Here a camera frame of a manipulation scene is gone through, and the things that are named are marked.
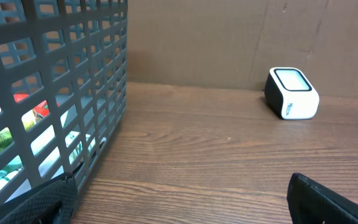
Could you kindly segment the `orange noodle packet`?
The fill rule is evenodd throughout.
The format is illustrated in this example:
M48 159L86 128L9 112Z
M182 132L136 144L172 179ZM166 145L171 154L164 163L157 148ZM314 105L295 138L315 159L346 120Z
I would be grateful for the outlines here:
M28 94L23 94L23 93L16 93L14 94L14 100L16 103L28 98L29 95ZM43 119L46 116L48 116L50 114L49 108L48 108L48 104L47 101L44 100L41 103L39 103L36 107L33 108L34 112L35 112L35 116L37 118Z

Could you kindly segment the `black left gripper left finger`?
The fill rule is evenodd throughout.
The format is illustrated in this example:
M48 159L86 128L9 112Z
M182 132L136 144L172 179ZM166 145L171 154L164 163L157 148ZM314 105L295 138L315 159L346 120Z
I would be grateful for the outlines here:
M64 172L0 205L0 223L70 223L78 189L72 172Z

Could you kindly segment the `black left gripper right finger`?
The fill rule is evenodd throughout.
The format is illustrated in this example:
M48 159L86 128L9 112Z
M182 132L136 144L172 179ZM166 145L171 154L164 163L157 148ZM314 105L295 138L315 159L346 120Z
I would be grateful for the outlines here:
M358 204L313 179L294 173L287 190L292 223L358 223Z

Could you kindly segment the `teal wipes packet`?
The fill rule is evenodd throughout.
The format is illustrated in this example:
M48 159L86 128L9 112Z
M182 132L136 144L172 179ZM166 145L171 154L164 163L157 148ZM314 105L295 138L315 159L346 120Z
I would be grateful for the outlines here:
M0 170L0 191L22 170L22 168L21 158L20 156L16 156Z

